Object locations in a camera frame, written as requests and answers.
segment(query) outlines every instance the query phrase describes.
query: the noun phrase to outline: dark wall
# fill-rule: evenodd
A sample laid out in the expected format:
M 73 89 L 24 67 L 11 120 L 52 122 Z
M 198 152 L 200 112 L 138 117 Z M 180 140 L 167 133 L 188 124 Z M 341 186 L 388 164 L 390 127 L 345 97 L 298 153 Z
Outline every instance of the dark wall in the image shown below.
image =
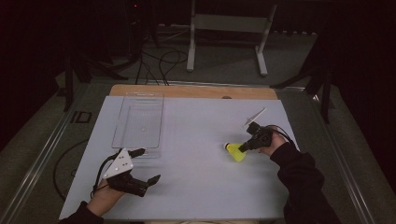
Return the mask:
M 158 6 L 158 23 L 190 24 L 191 1 L 154 0 Z M 318 33 L 330 13 L 329 1 L 261 1 L 247 0 L 241 4 L 238 0 L 196 1 L 196 13 L 231 16 L 265 17 L 271 6 L 277 2 L 272 31 Z
M 329 66 L 333 84 L 396 192 L 394 9 L 387 1 L 336 5 L 305 65 Z
M 2 149 L 57 90 L 59 59 L 51 30 L 62 5 L 51 1 L 2 1 L 0 6 L 0 127 Z

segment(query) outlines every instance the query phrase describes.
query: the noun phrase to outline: person's arm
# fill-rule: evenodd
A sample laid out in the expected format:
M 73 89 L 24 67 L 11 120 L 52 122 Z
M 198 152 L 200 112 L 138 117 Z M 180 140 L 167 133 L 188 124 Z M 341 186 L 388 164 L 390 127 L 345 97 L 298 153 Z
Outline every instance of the person's arm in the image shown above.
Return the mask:
M 68 218 L 62 219 L 59 223 L 102 224 L 104 220 L 101 216 L 108 212 L 124 194 L 124 192 L 111 189 L 107 185 L 107 181 L 103 179 L 91 200 L 88 203 L 82 202 L 76 213 Z
M 273 133 L 272 145 L 260 152 L 279 165 L 277 175 L 289 190 L 284 207 L 287 223 L 341 223 L 321 191 L 324 176 L 311 155 L 301 153 L 278 133 Z

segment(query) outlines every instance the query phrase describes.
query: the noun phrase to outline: hand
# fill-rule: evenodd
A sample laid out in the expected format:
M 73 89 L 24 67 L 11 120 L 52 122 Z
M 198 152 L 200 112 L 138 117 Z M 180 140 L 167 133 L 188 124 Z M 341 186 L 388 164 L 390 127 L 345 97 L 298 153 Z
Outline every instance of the hand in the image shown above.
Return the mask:
M 272 134 L 272 143 L 269 147 L 260 147 L 259 151 L 267 156 L 271 156 L 280 146 L 286 143 L 285 138 L 277 132 Z
M 111 189 L 107 181 L 102 179 L 98 190 L 93 194 L 87 208 L 98 217 L 108 212 L 125 192 Z

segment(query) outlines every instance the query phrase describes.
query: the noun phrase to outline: wire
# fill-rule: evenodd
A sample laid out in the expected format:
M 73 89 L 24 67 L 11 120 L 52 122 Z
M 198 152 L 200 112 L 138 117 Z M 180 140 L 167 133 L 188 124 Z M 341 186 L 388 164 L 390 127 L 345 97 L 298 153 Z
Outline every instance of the wire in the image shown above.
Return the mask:
M 154 55 L 152 55 L 152 54 L 149 54 L 149 53 L 147 53 L 147 52 L 145 52 L 145 51 L 143 51 L 142 53 L 143 53 L 143 54 L 146 54 L 146 55 L 148 55 L 149 57 L 151 57 L 151 58 L 156 59 L 156 60 L 159 61 L 158 66 L 159 66 L 159 69 L 160 69 L 161 76 L 163 77 L 163 84 L 166 85 L 166 86 L 169 86 L 169 83 L 168 83 L 168 81 L 167 81 L 166 76 L 167 76 L 167 75 L 169 74 L 169 72 L 170 72 L 172 69 L 174 69 L 179 63 L 184 63 L 184 62 L 186 62 L 187 59 L 188 59 L 188 56 L 187 56 L 187 53 L 186 53 L 186 52 L 183 52 L 183 51 L 178 50 L 178 49 L 175 49 L 175 48 L 163 47 L 163 49 L 171 49 L 171 51 L 166 52 L 166 53 L 163 54 L 160 58 L 158 58 L 158 57 L 156 57 L 156 56 L 154 56 Z M 172 53 L 177 53 L 177 60 L 176 60 L 176 61 L 168 61 L 168 60 L 165 60 L 165 59 L 164 59 L 166 56 L 168 56 L 169 54 L 172 54 Z M 183 60 L 180 60 L 181 55 L 184 55 L 184 56 L 185 56 L 185 58 L 184 58 Z M 172 66 L 171 66 L 168 70 L 166 70 L 166 71 L 164 72 L 164 71 L 163 71 L 163 63 L 170 63 L 170 64 L 172 64 Z
M 138 71 L 137 71 L 136 79 L 134 80 L 134 84 L 137 85 L 137 81 L 139 80 L 139 78 L 140 78 L 140 73 L 141 73 L 141 71 L 142 71 L 142 65 L 144 65 L 145 68 L 146 68 L 146 70 L 147 70 L 147 72 L 146 72 L 146 74 L 145 74 L 145 76 L 146 76 L 146 83 L 145 83 L 145 85 L 149 83 L 149 74 L 150 74 L 151 77 L 155 80 L 155 82 L 157 83 L 157 85 L 160 85 L 160 83 L 158 82 L 157 78 L 151 73 L 149 65 L 148 65 L 147 63 L 143 62 L 143 54 L 142 54 L 142 52 L 143 52 L 143 51 L 140 52 L 140 57 L 139 57 L 140 64 L 139 64 L 139 69 L 138 69 Z
M 174 37 L 176 37 L 176 36 L 178 36 L 178 35 L 183 35 L 183 34 L 187 33 L 189 30 L 190 30 L 190 29 L 186 29 L 186 30 L 184 30 L 184 31 L 177 32 L 177 34 L 171 35 L 171 36 L 167 37 L 166 39 L 161 40 L 161 41 L 159 41 L 159 42 L 163 43 L 163 42 L 165 42 L 165 41 L 167 41 L 167 40 L 170 40 L 170 39 L 172 39 L 172 38 L 174 38 Z
M 276 129 L 272 129 L 271 126 L 273 127 L 277 127 L 278 129 L 280 129 L 282 132 L 276 130 Z M 294 144 L 293 140 L 291 140 L 291 138 L 289 137 L 289 135 L 285 132 L 285 130 L 283 130 L 281 127 L 275 125 L 275 124 L 271 124 L 271 125 L 267 125 L 266 128 L 270 128 L 273 132 L 279 133 L 280 135 L 284 136 L 290 143 L 292 146 L 296 147 L 296 145 Z
M 93 194 L 94 194 L 97 190 L 102 189 L 102 188 L 98 188 L 98 185 L 99 185 L 100 175 L 102 174 L 103 168 L 105 167 L 106 163 L 108 163 L 109 161 L 115 160 L 115 159 L 117 158 L 118 155 L 119 155 L 119 153 L 116 153 L 116 154 L 114 154 L 114 155 L 112 155 L 112 156 L 109 156 L 109 157 L 107 157 L 107 159 L 106 159 L 105 161 L 102 162 L 102 165 L 100 166 L 99 171 L 98 171 L 98 174 L 97 174 L 97 176 L 96 176 L 95 184 L 94 184 L 93 187 L 92 187 L 91 198 L 92 198 Z
M 108 66 L 107 68 L 110 69 L 110 70 L 113 70 L 113 71 L 119 71 L 121 69 L 126 69 L 126 68 L 131 67 L 136 62 L 137 62 L 137 60 L 136 61 L 128 61 L 126 63 L 120 63 L 120 64 L 117 64 L 117 65 Z
M 66 155 L 66 154 L 67 154 L 68 152 L 70 152 L 72 149 L 78 147 L 79 145 L 81 145 L 81 144 L 83 144 L 83 143 L 85 143 L 85 142 L 88 142 L 88 139 L 82 140 L 82 141 L 80 141 L 80 142 L 74 144 L 72 147 L 68 148 L 64 153 L 62 153 L 62 155 L 59 157 L 59 159 L 55 162 L 55 166 L 54 166 L 54 168 L 53 168 L 53 170 L 52 170 L 52 183 L 53 183 L 53 186 L 55 187 L 56 192 L 59 194 L 59 196 L 61 197 L 61 199 L 62 199 L 63 201 L 66 200 L 66 197 L 61 193 L 61 191 L 59 190 L 58 184 L 57 184 L 57 182 L 56 182 L 56 171 L 57 171 L 57 169 L 58 169 L 58 165 L 59 165 L 59 163 L 61 162 L 61 160 L 62 160 L 62 158 L 64 157 L 64 155 Z

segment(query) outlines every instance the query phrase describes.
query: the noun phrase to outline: white tabletop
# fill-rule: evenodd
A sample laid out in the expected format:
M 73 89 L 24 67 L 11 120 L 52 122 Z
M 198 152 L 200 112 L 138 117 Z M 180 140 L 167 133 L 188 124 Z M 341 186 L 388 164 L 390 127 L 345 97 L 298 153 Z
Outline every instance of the white tabletop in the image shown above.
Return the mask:
M 122 97 L 107 96 L 67 195 L 60 218 L 90 199 L 100 164 L 111 148 Z M 133 177 L 146 181 L 161 175 L 144 198 L 125 195 L 104 218 L 118 220 L 237 220 L 283 217 L 288 192 L 278 180 L 278 166 L 265 155 L 249 151 L 236 162 L 224 149 L 250 135 L 247 118 L 263 107 L 256 122 L 276 124 L 295 141 L 278 100 L 166 98 L 156 159 L 133 159 Z

